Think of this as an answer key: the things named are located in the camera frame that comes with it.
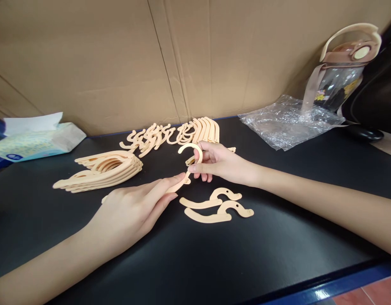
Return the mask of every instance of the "clear plastic wrap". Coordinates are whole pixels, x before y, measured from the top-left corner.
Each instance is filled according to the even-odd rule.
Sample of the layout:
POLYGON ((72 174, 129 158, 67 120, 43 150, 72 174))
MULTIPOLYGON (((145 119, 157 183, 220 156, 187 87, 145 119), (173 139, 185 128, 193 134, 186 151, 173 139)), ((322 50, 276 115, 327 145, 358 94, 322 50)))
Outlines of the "clear plastic wrap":
POLYGON ((284 151, 345 121, 345 118, 316 105, 309 113, 301 115, 302 104, 302 100, 282 95, 275 103, 238 117, 272 148, 284 151))

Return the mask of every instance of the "red tile floor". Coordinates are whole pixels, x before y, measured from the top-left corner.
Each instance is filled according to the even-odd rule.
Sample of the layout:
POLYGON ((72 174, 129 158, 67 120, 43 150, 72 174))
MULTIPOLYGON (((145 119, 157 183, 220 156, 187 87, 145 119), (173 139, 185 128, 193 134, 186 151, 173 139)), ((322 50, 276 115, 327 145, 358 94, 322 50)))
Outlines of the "red tile floor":
MULTIPOLYGON (((332 303, 330 299, 326 301, 324 304, 332 303)), ((336 305, 391 305, 391 277, 336 296, 333 302, 336 305)))

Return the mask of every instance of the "hand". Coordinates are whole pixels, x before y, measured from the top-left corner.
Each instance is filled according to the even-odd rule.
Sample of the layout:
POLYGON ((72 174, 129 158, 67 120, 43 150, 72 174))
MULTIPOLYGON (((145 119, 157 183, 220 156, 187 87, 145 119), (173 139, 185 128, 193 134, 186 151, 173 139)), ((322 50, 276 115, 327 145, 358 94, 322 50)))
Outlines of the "hand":
POLYGON ((107 251, 107 259, 123 253, 153 228, 176 193, 166 191, 184 173, 152 183, 113 190, 91 221, 81 230, 107 251))
MULTIPOLYGON (((212 175, 216 175, 230 182, 252 186, 252 173, 257 165, 246 161, 222 144, 201 141, 198 146, 204 150, 203 162, 188 168, 189 172, 194 173, 194 178, 201 174, 203 181, 211 182, 212 175)), ((199 155, 195 149, 194 156, 197 162, 199 155)))

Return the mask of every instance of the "tissue packet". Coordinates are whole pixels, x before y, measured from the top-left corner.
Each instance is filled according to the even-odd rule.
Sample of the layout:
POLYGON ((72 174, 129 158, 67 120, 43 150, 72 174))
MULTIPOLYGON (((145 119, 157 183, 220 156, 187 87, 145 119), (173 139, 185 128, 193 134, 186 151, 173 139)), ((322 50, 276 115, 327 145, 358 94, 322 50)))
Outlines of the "tissue packet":
POLYGON ((0 157, 21 162, 68 153, 86 136, 73 123, 58 124, 56 130, 14 134, 0 141, 0 157))

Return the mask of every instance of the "black tabletop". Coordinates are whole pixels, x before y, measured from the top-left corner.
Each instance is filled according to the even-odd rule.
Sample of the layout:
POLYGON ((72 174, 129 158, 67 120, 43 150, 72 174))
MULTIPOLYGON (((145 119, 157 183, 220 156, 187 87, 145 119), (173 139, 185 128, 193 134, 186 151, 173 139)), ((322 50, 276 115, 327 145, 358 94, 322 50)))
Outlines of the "black tabletop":
MULTIPOLYGON (((391 156, 351 140, 341 128, 283 152, 237 118, 218 124, 221 143, 252 162, 391 198, 391 156)), ((71 153, 0 173, 0 276, 81 229, 112 189, 183 172, 193 154, 187 149, 179 155, 178 145, 163 144, 142 159, 139 174, 118 186, 77 194, 52 189, 84 169, 75 158, 119 150, 126 136, 86 139, 71 153)), ((230 209, 230 222, 202 224, 189 219, 176 199, 147 236, 50 304, 257 303, 391 260, 357 235, 266 191, 219 177, 191 180, 179 198, 201 202, 227 187, 241 193, 239 202, 255 215, 244 219, 230 209)))

